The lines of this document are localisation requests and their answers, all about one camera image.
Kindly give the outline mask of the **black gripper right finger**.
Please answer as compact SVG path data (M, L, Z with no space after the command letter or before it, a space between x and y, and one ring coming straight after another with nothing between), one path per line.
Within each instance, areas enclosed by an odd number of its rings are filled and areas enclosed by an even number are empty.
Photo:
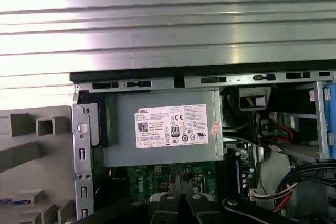
M180 175L181 196L197 223L298 223L253 203L226 198L220 203L195 193L188 174Z

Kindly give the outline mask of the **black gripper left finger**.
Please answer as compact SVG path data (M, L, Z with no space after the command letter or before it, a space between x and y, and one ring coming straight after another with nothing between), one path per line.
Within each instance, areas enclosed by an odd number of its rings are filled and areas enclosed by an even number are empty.
M181 175L172 174L167 193L153 194L149 202L139 197L128 197L76 223L178 223L182 196Z

